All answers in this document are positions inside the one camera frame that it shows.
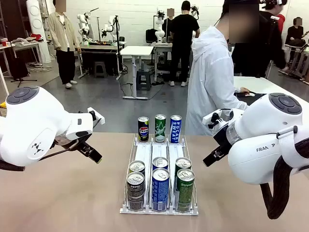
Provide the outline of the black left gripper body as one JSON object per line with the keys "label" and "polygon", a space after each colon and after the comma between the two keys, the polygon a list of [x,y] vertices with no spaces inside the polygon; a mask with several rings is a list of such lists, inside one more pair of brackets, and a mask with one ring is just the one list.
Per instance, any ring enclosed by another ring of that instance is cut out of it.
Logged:
{"label": "black left gripper body", "polygon": [[69,139],[65,133],[62,133],[55,137],[54,143],[61,147],[71,147],[79,142],[86,141],[92,134],[88,134],[79,138]]}

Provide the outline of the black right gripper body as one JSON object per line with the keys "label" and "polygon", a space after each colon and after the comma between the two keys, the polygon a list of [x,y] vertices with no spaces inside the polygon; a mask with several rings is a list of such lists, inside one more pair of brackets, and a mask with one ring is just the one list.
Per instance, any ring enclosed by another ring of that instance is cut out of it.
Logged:
{"label": "black right gripper body", "polygon": [[228,125],[223,126],[219,131],[213,136],[214,140],[220,146],[221,149],[230,149],[232,145],[227,139],[226,130]]}

